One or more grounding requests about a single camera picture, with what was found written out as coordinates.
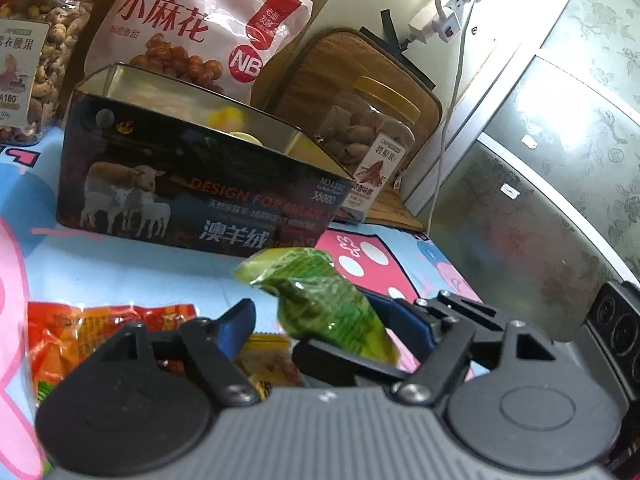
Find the frosted glass panel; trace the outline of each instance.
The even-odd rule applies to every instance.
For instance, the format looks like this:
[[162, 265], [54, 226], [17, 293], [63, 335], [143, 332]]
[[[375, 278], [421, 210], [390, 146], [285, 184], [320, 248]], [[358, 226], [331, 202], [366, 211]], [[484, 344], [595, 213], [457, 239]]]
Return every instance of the frosted glass panel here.
[[[425, 224], [429, 207], [418, 216]], [[600, 286], [620, 278], [553, 203], [479, 142], [445, 181], [431, 237], [485, 303], [556, 340], [572, 339]]]
[[484, 131], [556, 188], [640, 276], [640, 126], [534, 59]]
[[640, 0], [569, 0], [542, 48], [640, 111]]

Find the green wrapper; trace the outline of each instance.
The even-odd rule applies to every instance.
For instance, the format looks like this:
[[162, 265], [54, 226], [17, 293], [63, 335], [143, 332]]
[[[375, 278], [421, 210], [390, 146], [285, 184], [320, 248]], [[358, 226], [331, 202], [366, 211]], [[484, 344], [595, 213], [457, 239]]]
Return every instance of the green wrapper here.
[[243, 262], [235, 277], [278, 298], [278, 321], [291, 337], [319, 335], [380, 363], [398, 361], [398, 350], [369, 300], [338, 274], [328, 253], [267, 249]]

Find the plastic jar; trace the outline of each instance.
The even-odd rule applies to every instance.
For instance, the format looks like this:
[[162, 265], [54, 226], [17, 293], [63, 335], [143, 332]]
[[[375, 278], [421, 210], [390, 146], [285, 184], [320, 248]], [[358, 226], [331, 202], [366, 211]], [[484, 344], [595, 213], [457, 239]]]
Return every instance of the plastic jar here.
[[316, 142], [355, 180], [343, 211], [363, 221], [380, 191], [393, 180], [414, 145], [411, 127], [420, 110], [395, 90], [366, 76], [341, 92], [316, 135]]
[[53, 124], [92, 0], [0, 0], [0, 143], [31, 146]]

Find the tablecloth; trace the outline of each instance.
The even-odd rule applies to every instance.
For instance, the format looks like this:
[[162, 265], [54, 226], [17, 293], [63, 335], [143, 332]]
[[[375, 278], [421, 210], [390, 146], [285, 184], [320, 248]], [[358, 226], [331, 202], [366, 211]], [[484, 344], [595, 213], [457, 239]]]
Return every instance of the tablecloth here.
[[[275, 332], [276, 300], [237, 283], [238, 258], [62, 227], [55, 219], [63, 133], [37, 146], [0, 145], [0, 480], [33, 480], [42, 456], [24, 358], [28, 299], [74, 306], [193, 303], [218, 317], [242, 298], [260, 332]], [[332, 224], [318, 248], [358, 285], [413, 301], [446, 289], [477, 299], [429, 240], [375, 225]]]

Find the jar label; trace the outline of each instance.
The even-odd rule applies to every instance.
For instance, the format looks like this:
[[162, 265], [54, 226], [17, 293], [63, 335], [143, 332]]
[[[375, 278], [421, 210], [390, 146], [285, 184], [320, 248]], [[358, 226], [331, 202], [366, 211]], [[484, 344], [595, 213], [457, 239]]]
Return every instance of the jar label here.
[[49, 23], [0, 20], [0, 128], [27, 125], [33, 81]]
[[399, 143], [385, 134], [378, 134], [354, 173], [356, 184], [342, 208], [358, 221], [364, 220], [405, 152]]

